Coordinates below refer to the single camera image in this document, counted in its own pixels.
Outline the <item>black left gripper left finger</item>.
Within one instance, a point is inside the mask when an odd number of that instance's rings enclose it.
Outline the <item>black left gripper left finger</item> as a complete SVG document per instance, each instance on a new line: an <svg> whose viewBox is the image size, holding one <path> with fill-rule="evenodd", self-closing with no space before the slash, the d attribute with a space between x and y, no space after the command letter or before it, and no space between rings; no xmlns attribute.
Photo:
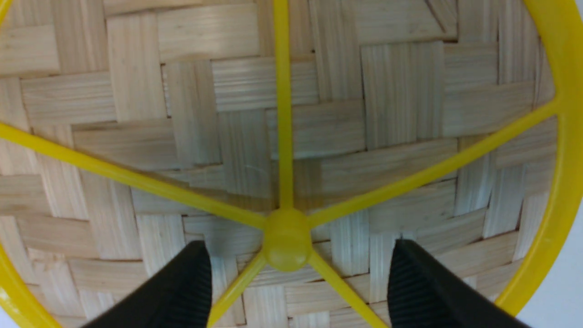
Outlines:
<svg viewBox="0 0 583 328"><path fill-rule="evenodd" d="M186 245L86 328L205 328L212 307L212 264L204 241Z"/></svg>

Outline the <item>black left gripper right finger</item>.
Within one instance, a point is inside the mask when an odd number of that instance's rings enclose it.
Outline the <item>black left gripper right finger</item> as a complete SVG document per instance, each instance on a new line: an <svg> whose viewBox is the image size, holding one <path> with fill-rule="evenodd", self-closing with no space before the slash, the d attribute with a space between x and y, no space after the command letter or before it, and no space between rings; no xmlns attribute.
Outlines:
<svg viewBox="0 0 583 328"><path fill-rule="evenodd" d="M394 328L524 328L416 241L398 239L387 291Z"/></svg>

